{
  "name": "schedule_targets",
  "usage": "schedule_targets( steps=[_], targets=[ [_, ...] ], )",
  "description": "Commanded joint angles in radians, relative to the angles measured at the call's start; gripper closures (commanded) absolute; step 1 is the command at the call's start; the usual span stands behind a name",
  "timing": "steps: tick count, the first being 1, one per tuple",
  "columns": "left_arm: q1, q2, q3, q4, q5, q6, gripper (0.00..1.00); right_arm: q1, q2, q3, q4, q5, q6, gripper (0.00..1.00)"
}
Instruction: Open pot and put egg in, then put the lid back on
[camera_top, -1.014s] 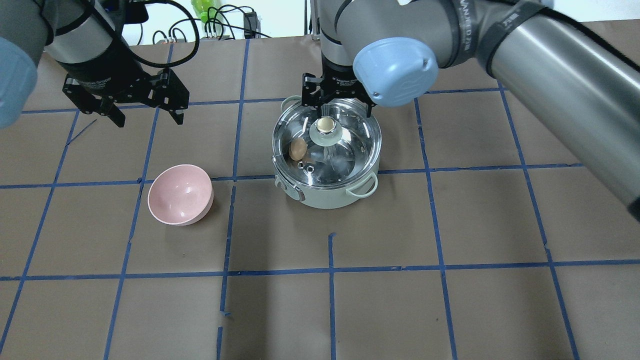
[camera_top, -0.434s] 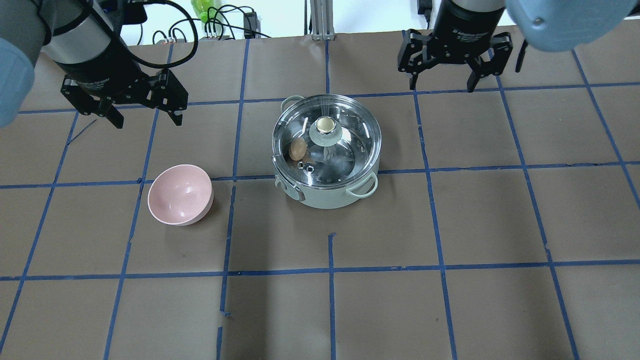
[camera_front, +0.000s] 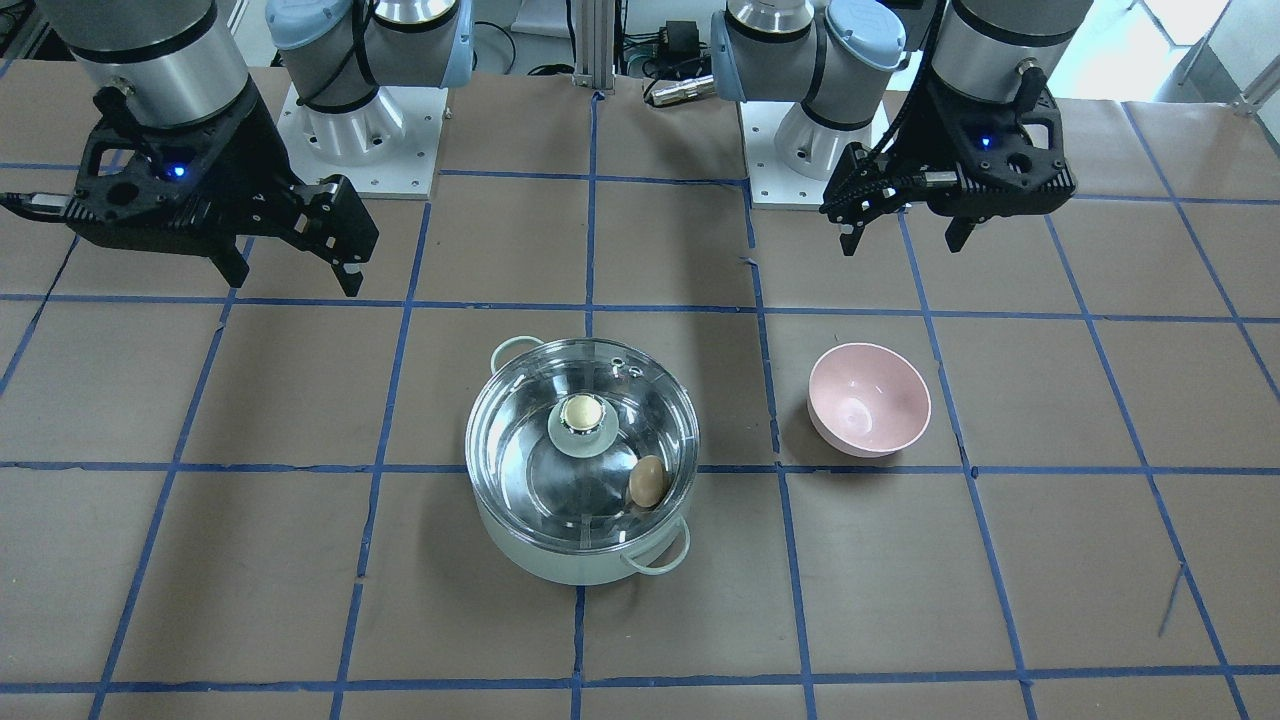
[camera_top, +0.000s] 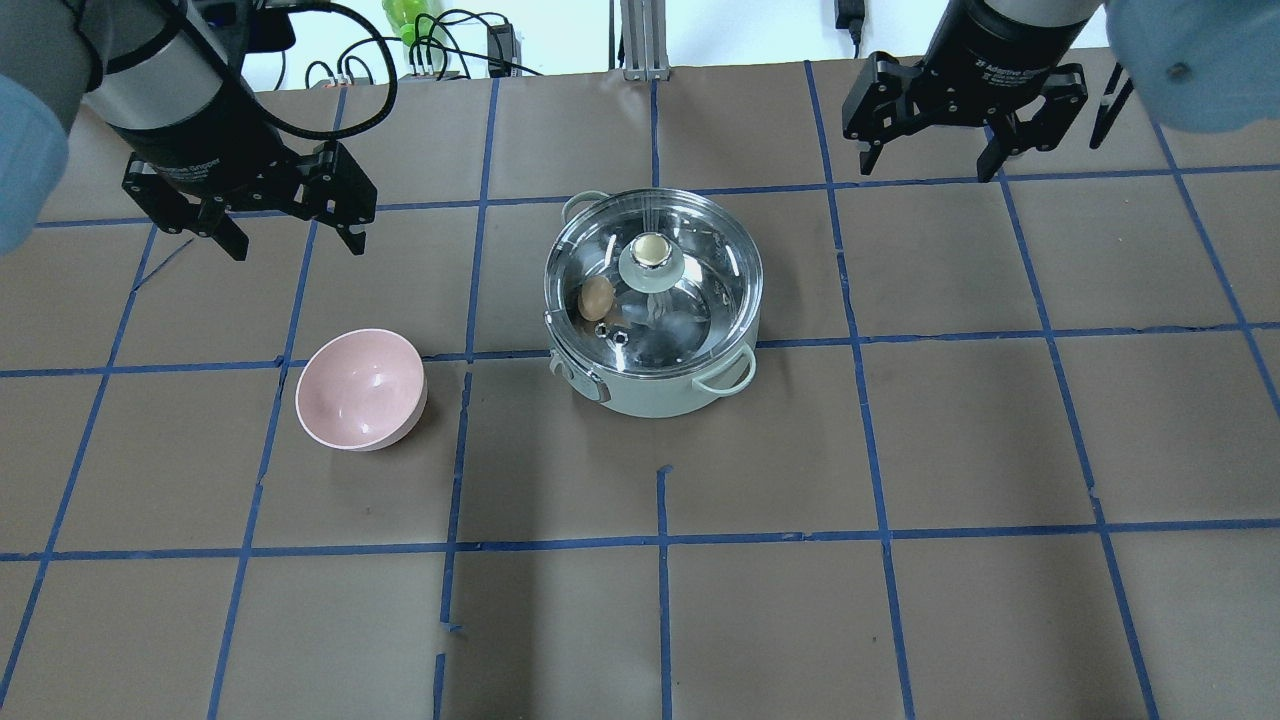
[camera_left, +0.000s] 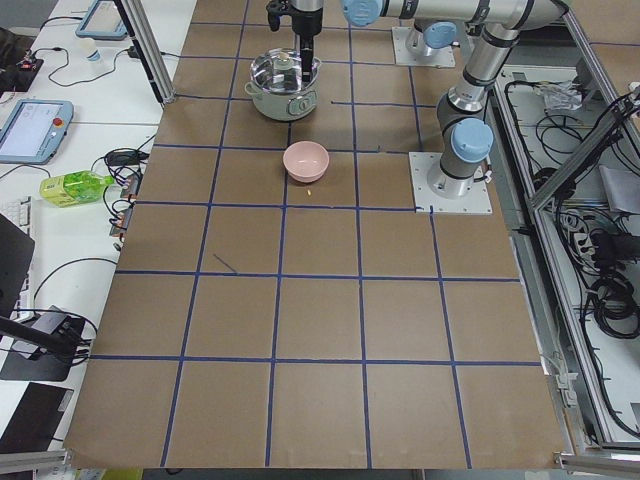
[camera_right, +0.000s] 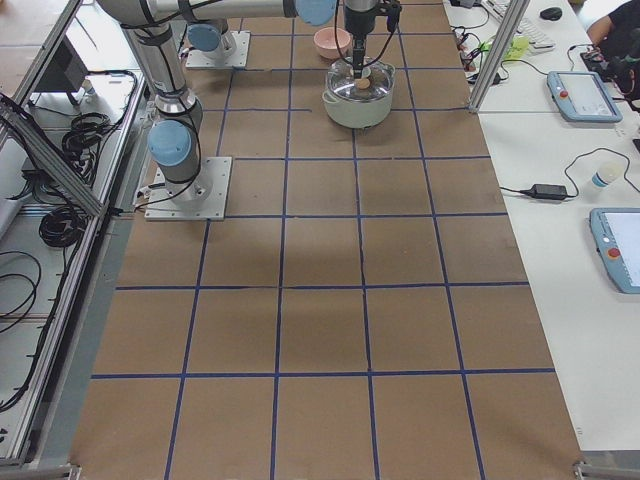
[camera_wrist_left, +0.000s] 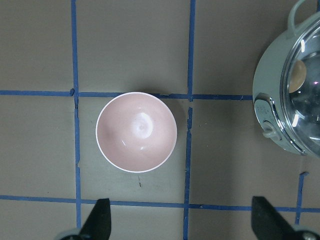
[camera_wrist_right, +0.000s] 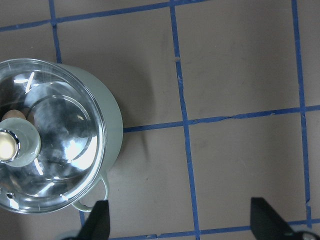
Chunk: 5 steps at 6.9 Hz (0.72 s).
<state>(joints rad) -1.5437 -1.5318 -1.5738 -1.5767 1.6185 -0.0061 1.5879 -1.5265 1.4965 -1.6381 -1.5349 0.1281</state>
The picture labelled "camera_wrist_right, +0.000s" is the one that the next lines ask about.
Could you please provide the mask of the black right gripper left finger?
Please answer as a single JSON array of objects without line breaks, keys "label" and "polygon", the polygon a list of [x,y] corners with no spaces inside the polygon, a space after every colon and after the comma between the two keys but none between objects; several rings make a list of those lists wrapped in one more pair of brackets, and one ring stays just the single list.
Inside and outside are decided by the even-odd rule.
[{"label": "black right gripper left finger", "polygon": [[110,207],[108,200],[99,200],[93,206],[84,225],[76,236],[64,240],[108,240],[110,237]]}]

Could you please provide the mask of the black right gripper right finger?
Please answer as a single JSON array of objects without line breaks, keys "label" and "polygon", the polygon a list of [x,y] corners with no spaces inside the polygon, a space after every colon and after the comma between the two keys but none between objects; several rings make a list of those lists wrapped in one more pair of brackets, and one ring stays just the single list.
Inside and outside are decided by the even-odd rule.
[{"label": "black right gripper right finger", "polygon": [[250,200],[250,230],[257,240],[318,240],[311,230],[293,229],[263,197]]}]

